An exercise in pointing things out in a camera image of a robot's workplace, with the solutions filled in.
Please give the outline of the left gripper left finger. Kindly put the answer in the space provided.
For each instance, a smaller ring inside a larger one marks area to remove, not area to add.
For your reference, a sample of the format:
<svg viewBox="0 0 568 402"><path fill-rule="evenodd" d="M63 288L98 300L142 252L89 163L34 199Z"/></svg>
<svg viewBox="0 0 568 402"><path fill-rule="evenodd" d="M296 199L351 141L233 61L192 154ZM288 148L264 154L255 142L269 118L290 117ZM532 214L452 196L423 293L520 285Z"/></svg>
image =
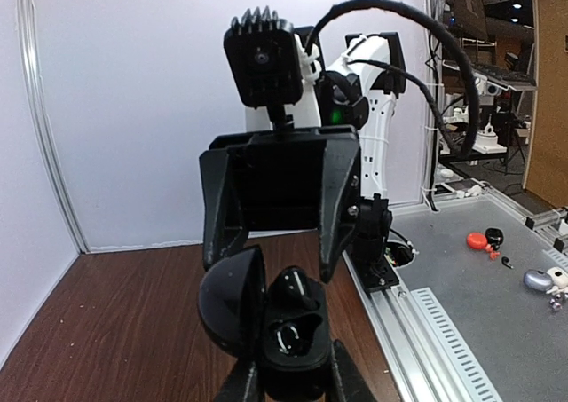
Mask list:
<svg viewBox="0 0 568 402"><path fill-rule="evenodd" d="M254 401L257 401L256 363L237 361L215 396L215 402Z"/></svg>

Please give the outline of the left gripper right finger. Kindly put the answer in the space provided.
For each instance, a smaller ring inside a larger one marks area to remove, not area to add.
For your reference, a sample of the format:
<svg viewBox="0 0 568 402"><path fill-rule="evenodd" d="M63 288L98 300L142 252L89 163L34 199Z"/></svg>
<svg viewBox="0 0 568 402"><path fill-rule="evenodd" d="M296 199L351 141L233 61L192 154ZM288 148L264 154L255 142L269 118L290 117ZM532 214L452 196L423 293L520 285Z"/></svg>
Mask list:
<svg viewBox="0 0 568 402"><path fill-rule="evenodd" d="M334 340L332 343L331 382L327 400L376 402L374 394L340 340Z"/></svg>

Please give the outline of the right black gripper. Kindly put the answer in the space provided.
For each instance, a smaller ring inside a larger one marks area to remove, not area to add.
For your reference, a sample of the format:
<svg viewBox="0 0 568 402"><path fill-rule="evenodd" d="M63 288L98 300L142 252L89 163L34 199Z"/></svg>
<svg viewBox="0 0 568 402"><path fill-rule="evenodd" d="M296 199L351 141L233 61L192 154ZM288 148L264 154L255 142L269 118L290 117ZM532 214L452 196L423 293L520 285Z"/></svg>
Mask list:
<svg viewBox="0 0 568 402"><path fill-rule="evenodd" d="M319 230L319 278L332 280L359 216L360 145L350 125L217 137L200 156L203 267L249 232Z"/></svg>

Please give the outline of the black earbud charging case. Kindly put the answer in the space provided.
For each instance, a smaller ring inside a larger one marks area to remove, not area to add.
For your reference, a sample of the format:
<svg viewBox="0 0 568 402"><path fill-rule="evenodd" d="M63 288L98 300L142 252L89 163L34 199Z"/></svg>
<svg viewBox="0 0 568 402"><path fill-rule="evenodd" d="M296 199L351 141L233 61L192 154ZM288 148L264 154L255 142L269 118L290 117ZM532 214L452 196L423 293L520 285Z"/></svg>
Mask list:
<svg viewBox="0 0 568 402"><path fill-rule="evenodd" d="M201 323L214 344L235 358L283 372L320 368L331 354L326 293L307 277L319 308L282 309L271 300L262 249L245 248L205 273L198 294Z"/></svg>

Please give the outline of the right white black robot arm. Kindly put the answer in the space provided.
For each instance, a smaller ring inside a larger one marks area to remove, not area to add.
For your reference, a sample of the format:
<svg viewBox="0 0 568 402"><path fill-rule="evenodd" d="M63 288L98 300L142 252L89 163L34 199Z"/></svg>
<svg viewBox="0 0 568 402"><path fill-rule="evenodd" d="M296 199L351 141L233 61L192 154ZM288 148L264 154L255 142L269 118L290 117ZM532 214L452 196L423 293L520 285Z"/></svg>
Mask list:
<svg viewBox="0 0 568 402"><path fill-rule="evenodd" d="M225 33L247 129L200 158L205 269L252 232L317 230L327 282L356 240L386 239L388 133L406 89L398 34L349 35L328 67L306 41L305 28Z"/></svg>

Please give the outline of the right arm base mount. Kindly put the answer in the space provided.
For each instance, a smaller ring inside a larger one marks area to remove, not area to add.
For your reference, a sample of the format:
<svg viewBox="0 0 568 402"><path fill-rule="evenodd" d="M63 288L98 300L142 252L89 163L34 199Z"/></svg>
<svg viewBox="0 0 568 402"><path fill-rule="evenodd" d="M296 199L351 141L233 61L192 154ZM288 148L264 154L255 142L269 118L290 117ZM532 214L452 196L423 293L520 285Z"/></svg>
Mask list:
<svg viewBox="0 0 568 402"><path fill-rule="evenodd" d="M397 267L413 262L418 251L405 235L391 228L386 237L360 234L351 245L350 259L367 295L399 284Z"/></svg>

